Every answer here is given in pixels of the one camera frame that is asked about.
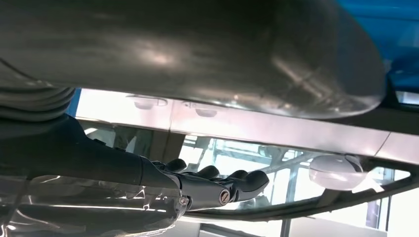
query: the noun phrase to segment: clear plastic bag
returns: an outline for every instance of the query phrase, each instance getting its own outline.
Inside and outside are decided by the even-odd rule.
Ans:
[[[188,203],[180,190],[63,176],[0,176],[0,184],[8,237],[153,236],[174,226]]]

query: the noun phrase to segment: white wall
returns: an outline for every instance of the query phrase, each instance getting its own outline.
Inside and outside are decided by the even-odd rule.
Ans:
[[[176,226],[158,237],[198,237],[201,224],[178,221]]]
[[[291,221],[290,237],[387,237],[387,233],[319,218],[297,218]]]

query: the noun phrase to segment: curved metal surface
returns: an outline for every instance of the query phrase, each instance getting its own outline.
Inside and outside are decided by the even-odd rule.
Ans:
[[[385,93],[374,44],[333,0],[3,0],[0,58],[55,86],[325,119]]]

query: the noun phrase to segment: blue panel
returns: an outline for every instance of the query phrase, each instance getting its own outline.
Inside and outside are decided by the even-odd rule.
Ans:
[[[419,92],[419,0],[340,0],[391,66],[397,90]]]
[[[77,106],[79,105],[79,100],[80,100],[80,94],[82,93],[82,89],[81,88],[77,88],[76,92],[74,93],[73,99],[70,102],[70,106],[67,109],[67,114],[70,116],[75,117],[76,116],[76,111],[77,111]]]

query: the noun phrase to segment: glass window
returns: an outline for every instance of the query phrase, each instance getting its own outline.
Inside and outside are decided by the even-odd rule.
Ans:
[[[153,131],[99,120],[78,118],[86,136],[106,143],[109,147],[118,147],[127,152],[149,157]]]
[[[230,203],[220,208],[236,210],[255,209],[321,196],[325,188],[312,182],[309,175],[310,163],[313,158],[320,155],[329,154],[217,138],[187,136],[180,158],[187,160],[188,171],[196,172],[205,166],[214,165],[219,169],[221,177],[226,177],[239,169],[248,172],[265,171],[270,183],[257,198],[241,203]],[[408,172],[398,172],[397,174],[394,176],[394,170],[377,167],[368,173],[367,178],[353,192],[367,189],[381,192],[383,190],[381,185],[410,175]],[[380,222],[383,222],[382,219],[386,218],[388,205],[385,201],[376,200],[362,203],[332,212],[320,213],[315,217],[378,229]]]
[[[396,92],[397,99],[399,103],[409,104],[409,105],[419,105],[419,94],[410,93],[410,92]]]

